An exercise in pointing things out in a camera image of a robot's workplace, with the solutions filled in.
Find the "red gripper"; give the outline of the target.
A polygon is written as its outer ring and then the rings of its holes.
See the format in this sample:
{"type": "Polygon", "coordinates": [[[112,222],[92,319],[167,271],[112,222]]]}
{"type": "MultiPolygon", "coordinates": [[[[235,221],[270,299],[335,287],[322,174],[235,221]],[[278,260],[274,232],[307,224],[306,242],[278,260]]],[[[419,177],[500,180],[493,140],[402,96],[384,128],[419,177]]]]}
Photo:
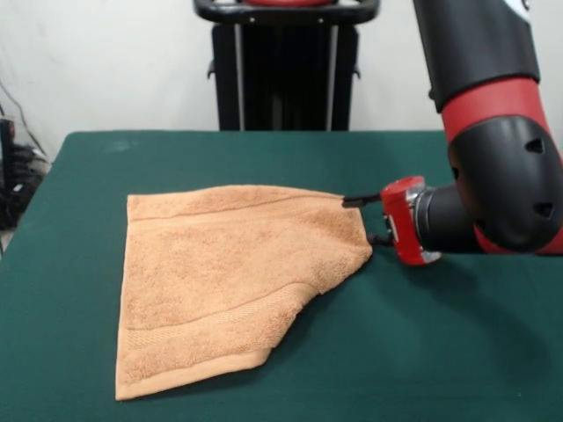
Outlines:
{"type": "Polygon", "coordinates": [[[393,244],[403,264],[425,266],[441,257],[440,252],[425,250],[418,237],[415,211],[421,195],[426,191],[426,181],[422,176],[410,176],[391,182],[380,193],[346,196],[341,205],[365,207],[382,200],[384,216],[391,235],[369,234],[369,243],[393,244]]]}

